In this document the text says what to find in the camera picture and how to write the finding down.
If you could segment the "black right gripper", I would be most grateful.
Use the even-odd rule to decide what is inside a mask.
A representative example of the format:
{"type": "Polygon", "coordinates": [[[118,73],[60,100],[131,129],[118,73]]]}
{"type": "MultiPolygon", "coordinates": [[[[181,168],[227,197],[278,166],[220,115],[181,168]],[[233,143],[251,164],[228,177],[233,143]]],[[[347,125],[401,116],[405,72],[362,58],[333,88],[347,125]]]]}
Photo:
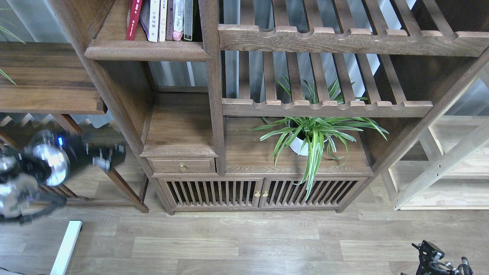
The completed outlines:
{"type": "Polygon", "coordinates": [[[445,253],[433,243],[423,240],[419,245],[411,245],[419,252],[419,275],[459,275],[459,269],[450,262],[439,262],[445,253]]]}

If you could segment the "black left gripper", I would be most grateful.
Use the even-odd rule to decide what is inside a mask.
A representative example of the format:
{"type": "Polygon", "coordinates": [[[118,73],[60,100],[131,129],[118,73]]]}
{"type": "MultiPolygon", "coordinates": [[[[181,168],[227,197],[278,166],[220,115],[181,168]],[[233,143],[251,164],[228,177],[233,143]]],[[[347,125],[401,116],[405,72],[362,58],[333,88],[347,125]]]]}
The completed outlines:
{"type": "Polygon", "coordinates": [[[110,171],[126,158],[124,144],[94,146],[80,136],[67,132],[37,132],[29,143],[31,155],[40,168],[35,168],[38,184],[59,186],[88,164],[110,171]]]}

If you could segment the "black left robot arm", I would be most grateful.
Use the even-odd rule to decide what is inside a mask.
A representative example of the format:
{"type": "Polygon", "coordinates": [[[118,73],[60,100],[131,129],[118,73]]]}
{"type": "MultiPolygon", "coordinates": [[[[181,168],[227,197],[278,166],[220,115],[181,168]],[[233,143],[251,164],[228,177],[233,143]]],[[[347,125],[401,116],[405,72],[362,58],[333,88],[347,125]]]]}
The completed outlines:
{"type": "Polygon", "coordinates": [[[0,158],[1,222],[25,223],[66,205],[66,198],[40,191],[59,186],[89,164],[109,171],[125,160],[122,143],[98,146],[65,131],[41,130],[21,150],[7,147],[0,158]]]}

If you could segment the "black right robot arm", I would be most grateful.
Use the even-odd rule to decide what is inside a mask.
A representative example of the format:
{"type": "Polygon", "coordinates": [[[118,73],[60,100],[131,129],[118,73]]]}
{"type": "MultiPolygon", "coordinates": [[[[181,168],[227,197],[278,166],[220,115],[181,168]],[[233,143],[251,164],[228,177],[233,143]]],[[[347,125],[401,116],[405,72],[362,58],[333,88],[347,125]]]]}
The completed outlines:
{"type": "Polygon", "coordinates": [[[454,267],[450,262],[440,262],[445,253],[436,245],[423,240],[419,245],[411,244],[419,251],[417,275],[473,275],[469,261],[461,258],[461,264],[454,267]]]}

